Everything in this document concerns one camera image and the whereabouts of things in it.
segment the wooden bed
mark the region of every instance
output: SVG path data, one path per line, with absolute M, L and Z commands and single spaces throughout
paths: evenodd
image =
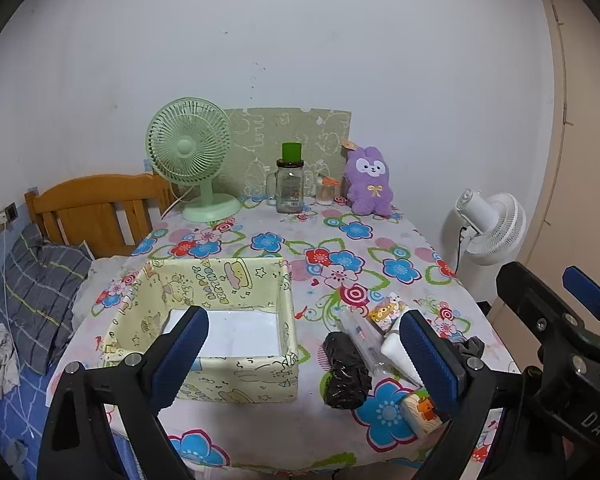
M 150 173 L 74 178 L 41 195 L 28 192 L 24 198 L 31 221 L 49 240 L 75 246 L 86 241 L 96 258 L 129 256 L 152 231 L 146 201 L 157 200 L 161 213 L 171 203 L 170 183 Z M 115 203 L 124 206 L 134 245 L 125 243 Z

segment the stuffed animal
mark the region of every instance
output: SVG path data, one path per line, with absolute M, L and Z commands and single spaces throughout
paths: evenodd
M 369 146 L 349 152 L 344 175 L 349 181 L 347 198 L 356 215 L 389 216 L 394 192 L 389 187 L 389 168 L 380 151 Z

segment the white fan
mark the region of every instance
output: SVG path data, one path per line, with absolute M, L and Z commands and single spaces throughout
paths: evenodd
M 502 261 L 519 245 L 525 232 L 525 210 L 509 193 L 485 200 L 480 192 L 465 189 L 456 202 L 456 211 L 469 224 L 464 234 L 470 239 L 465 251 L 481 266 Z

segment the table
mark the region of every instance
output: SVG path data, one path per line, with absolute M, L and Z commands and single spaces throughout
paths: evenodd
M 329 373 L 322 342 L 335 329 L 338 309 L 349 305 L 366 313 L 389 293 L 419 309 L 442 337 L 479 336 L 486 345 L 483 359 L 492 369 L 515 370 L 452 269 L 398 210 L 388 218 L 358 217 L 334 204 L 281 215 L 257 198 L 241 204 L 234 218 L 219 222 L 192 224 L 173 212 L 155 225 L 75 334 L 50 382 L 48 403 L 67 362 L 98 365 L 102 336 L 125 290 L 148 259 L 160 258 L 281 256 L 292 277 L 298 399 L 237 404 L 189 400 L 192 394 L 181 392 L 185 399 L 177 398 L 159 418 L 185 462 L 296 474 L 385 461 L 417 468 L 438 435 L 417 440 L 397 412 L 376 411 L 416 386 L 397 376 L 374 378 L 364 406 L 354 411 L 330 408 L 321 394 Z M 107 413 L 112 429 L 124 435 L 117 409 Z M 499 410 L 490 413 L 474 460 L 484 461 L 499 415 Z

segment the green fan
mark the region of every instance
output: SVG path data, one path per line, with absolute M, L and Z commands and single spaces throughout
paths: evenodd
M 182 213 L 190 222 L 213 222 L 240 209 L 235 197 L 211 187 L 230 146 L 229 118 L 204 99 L 176 99 L 151 119 L 146 152 L 155 171 L 178 186 L 200 186 L 200 196 Z

